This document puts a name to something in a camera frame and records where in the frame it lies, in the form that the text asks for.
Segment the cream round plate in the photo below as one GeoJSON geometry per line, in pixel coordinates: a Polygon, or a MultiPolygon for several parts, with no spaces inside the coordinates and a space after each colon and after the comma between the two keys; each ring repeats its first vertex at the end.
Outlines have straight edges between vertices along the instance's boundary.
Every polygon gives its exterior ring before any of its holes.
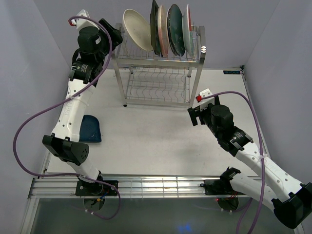
{"type": "Polygon", "coordinates": [[[148,52],[153,51],[150,25],[139,12],[126,9],[122,17],[122,26],[139,48],[148,52]]]}

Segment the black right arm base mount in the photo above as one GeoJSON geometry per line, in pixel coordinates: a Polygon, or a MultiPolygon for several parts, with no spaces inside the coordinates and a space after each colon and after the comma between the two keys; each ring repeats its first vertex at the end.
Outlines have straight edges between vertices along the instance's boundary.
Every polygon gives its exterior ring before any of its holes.
{"type": "Polygon", "coordinates": [[[230,183],[221,179],[204,180],[200,187],[204,188],[205,195],[231,195],[234,192],[230,183]]]}

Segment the dark teal floral plate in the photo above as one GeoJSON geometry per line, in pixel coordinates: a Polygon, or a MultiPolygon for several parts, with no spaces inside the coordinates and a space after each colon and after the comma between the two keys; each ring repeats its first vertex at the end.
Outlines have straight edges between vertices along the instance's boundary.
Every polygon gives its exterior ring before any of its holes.
{"type": "Polygon", "coordinates": [[[177,4],[172,4],[167,13],[167,31],[169,46],[175,56],[185,54],[182,30],[182,12],[177,4]]]}

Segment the green square plate dark rim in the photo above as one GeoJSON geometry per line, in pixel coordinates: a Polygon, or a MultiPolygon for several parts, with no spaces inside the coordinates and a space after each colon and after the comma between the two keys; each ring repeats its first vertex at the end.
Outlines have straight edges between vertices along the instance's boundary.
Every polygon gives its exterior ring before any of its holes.
{"type": "Polygon", "coordinates": [[[155,0],[152,0],[152,7],[150,12],[150,31],[151,31],[151,45],[154,50],[154,53],[157,56],[161,55],[160,42],[158,37],[158,29],[157,29],[157,12],[158,12],[158,4],[155,0]]]}

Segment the cream and pink plate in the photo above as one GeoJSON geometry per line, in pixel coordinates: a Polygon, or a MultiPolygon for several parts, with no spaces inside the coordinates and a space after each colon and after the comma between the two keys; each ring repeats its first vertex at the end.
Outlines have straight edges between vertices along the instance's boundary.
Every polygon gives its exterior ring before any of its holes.
{"type": "Polygon", "coordinates": [[[169,42],[167,32],[167,15],[164,5],[161,5],[157,11],[157,29],[161,48],[161,56],[166,58],[168,56],[169,42]]]}

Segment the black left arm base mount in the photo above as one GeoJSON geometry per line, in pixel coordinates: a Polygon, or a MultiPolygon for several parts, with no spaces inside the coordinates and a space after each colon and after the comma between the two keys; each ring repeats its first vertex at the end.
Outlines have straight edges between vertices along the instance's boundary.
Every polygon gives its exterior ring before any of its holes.
{"type": "Polygon", "coordinates": [[[116,196],[117,192],[111,186],[99,184],[99,183],[89,183],[83,180],[77,182],[75,195],[76,196],[116,196]]]}

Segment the red and teal floral plate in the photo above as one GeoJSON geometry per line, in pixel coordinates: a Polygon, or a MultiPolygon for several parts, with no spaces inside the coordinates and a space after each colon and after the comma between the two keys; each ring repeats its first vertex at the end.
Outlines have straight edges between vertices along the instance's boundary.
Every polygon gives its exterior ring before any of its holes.
{"type": "Polygon", "coordinates": [[[188,53],[188,56],[192,58],[194,56],[194,46],[193,46],[193,31],[191,25],[191,14],[189,4],[187,4],[185,12],[182,17],[182,32],[183,32],[184,47],[188,53]]]}

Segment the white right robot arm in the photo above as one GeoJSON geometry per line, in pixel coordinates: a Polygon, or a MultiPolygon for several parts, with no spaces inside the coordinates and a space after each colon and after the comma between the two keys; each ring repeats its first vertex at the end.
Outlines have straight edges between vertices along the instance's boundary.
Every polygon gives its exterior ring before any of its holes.
{"type": "Polygon", "coordinates": [[[248,195],[271,209],[286,227],[295,229],[312,212],[312,184],[292,177],[264,155],[262,146],[257,146],[246,132],[235,126],[233,114],[220,104],[218,95],[201,93],[196,100],[200,105],[188,109],[192,124],[206,125],[223,150],[261,178],[258,183],[238,169],[228,168],[220,177],[221,190],[248,195]]]}

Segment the dark blue leaf-shaped dish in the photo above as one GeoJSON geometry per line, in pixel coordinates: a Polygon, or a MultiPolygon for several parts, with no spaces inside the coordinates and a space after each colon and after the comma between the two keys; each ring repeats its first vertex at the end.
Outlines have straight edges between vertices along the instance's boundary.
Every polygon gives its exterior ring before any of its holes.
{"type": "Polygon", "coordinates": [[[101,131],[99,120],[92,115],[84,115],[79,131],[79,142],[100,143],[101,131]]]}

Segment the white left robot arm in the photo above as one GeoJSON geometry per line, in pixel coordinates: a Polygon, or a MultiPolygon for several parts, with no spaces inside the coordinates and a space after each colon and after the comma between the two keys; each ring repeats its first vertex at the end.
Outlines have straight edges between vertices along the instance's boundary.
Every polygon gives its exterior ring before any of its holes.
{"type": "Polygon", "coordinates": [[[76,20],[79,48],[72,56],[66,102],[58,122],[42,143],[51,154],[70,165],[79,175],[81,186],[93,195],[103,190],[100,171],[88,159],[89,146],[80,140],[87,104],[96,88],[105,57],[123,41],[121,32],[100,19],[106,32],[85,19],[76,20]]]}

